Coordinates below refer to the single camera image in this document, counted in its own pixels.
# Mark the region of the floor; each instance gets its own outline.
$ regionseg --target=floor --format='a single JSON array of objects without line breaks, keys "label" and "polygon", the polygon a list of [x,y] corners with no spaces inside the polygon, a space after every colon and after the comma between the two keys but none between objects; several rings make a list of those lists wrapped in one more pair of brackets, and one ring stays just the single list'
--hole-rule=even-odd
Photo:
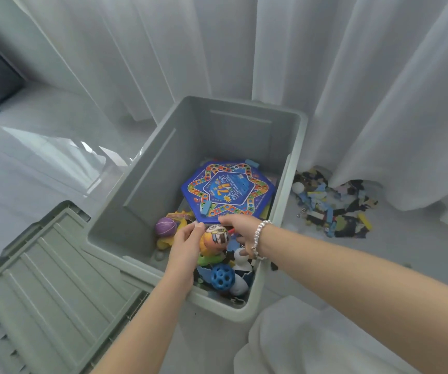
[{"label": "floor", "polygon": [[[113,125],[89,100],[39,84],[5,103],[0,113],[0,251],[66,199],[94,216],[154,128],[153,121],[128,118]],[[448,226],[439,221],[439,208],[400,212],[384,201],[377,184],[369,184],[367,192],[380,201],[366,212],[374,230],[367,239],[333,241],[410,264],[448,284]],[[298,212],[291,196],[283,227],[328,239],[305,226]],[[316,309],[327,307],[276,271],[268,273],[260,309],[286,295]],[[171,363],[181,355],[202,372],[232,372],[233,357],[246,343],[252,322],[231,323],[186,303],[162,372],[177,368]]]}]

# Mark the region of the forearm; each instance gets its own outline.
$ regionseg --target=forearm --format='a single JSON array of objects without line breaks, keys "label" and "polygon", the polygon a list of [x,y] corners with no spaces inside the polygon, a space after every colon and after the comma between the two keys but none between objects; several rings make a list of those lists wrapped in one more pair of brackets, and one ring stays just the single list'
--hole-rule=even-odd
[{"label": "forearm", "polygon": [[447,285],[274,226],[259,251],[417,369],[448,371]]},{"label": "forearm", "polygon": [[177,278],[162,278],[93,374],[158,373],[185,298],[178,283]]}]

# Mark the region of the board game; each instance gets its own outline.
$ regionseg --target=board game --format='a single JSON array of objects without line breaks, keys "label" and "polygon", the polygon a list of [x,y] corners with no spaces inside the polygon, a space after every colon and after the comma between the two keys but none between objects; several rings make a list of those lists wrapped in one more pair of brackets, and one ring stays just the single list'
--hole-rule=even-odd
[{"label": "board game", "polygon": [[[258,169],[246,163],[208,162],[181,190],[198,221],[218,223],[219,216],[231,213],[258,217],[276,188]],[[210,209],[202,214],[208,201]]]}]

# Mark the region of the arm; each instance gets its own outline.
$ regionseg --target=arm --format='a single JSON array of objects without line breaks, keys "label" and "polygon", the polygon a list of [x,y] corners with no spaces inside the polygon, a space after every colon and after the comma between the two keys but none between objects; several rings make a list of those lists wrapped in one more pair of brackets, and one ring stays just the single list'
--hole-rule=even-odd
[{"label": "arm", "polygon": [[[245,238],[249,253],[260,220],[220,219]],[[370,254],[302,236],[273,225],[257,248],[415,368],[448,372],[448,286]]]},{"label": "arm", "polygon": [[158,373],[179,309],[193,285],[198,244],[204,232],[203,223],[189,224],[177,232],[164,276],[93,374]]}]

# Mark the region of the blue perforated ball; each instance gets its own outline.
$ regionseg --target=blue perforated ball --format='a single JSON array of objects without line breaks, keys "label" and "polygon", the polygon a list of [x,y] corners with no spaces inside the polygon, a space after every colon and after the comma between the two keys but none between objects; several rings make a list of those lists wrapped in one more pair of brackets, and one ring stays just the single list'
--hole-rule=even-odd
[{"label": "blue perforated ball", "polygon": [[227,291],[233,285],[236,278],[234,270],[227,264],[217,264],[212,268],[211,273],[212,286],[217,291]]}]

